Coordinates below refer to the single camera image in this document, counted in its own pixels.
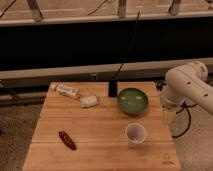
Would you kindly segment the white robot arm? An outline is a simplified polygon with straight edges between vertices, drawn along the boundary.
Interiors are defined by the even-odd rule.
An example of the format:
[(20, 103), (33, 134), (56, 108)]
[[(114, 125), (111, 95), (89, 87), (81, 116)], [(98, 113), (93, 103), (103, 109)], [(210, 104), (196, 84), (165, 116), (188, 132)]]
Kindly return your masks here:
[(160, 92), (164, 124), (172, 122), (177, 109), (186, 98), (213, 114), (213, 87), (206, 83), (207, 76), (208, 69), (200, 61), (189, 62), (167, 71), (166, 86)]

